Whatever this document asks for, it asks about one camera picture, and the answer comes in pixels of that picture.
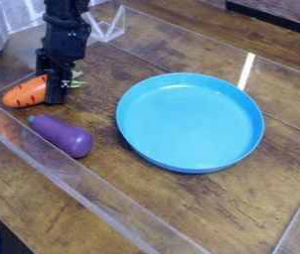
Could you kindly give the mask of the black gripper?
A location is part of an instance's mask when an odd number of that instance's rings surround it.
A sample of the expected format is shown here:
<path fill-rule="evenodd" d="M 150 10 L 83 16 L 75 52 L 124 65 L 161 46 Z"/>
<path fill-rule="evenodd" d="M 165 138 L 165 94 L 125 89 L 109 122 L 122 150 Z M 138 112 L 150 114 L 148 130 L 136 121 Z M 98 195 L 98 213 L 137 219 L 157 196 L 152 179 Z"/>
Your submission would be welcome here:
<path fill-rule="evenodd" d="M 47 33 L 36 49 L 36 76 L 47 74 L 46 102 L 63 104 L 73 84 L 73 62 L 85 58 L 91 25 L 82 18 L 89 0 L 45 0 Z"/>

